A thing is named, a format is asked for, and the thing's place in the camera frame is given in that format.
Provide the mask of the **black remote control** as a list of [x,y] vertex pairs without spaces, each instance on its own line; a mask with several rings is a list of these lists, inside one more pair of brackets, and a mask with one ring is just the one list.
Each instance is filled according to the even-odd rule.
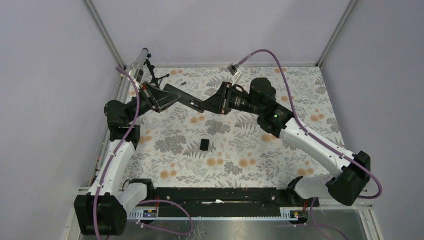
[[176,93],[180,96],[180,98],[177,100],[179,103],[183,104],[184,106],[187,106],[199,113],[203,113],[204,110],[200,108],[200,104],[203,102],[202,100],[188,94],[187,92],[184,92],[180,89],[178,89],[175,86],[172,86],[170,84],[166,84],[163,88],[165,91]]

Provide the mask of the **black battery cover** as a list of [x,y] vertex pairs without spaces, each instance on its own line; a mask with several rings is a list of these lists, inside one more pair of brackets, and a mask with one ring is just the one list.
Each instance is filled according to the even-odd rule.
[[209,149],[210,141],[208,139],[201,139],[199,149],[201,151],[207,151]]

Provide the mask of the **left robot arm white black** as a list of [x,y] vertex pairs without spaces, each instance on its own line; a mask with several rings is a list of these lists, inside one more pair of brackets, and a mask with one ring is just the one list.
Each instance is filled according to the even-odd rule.
[[103,111],[109,129],[107,156],[87,193],[77,195],[73,203],[82,235],[122,235],[128,213],[139,202],[144,206],[154,202],[155,192],[145,183],[132,183],[120,192],[121,179],[140,141],[137,118],[149,111],[161,113],[180,98],[179,93],[144,82],[131,101],[114,99],[105,104]]

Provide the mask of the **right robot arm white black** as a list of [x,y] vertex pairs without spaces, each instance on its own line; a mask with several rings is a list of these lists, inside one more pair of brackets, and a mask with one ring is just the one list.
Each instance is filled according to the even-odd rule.
[[267,78],[253,79],[249,91],[222,82],[217,92],[198,106],[214,114],[237,110],[257,115],[256,122],[262,130],[299,148],[328,171],[325,176],[299,176],[292,180],[286,198],[293,206],[315,197],[333,198],[351,206],[371,178],[371,158],[367,153],[342,149],[307,127],[291,110],[276,102],[276,89]]

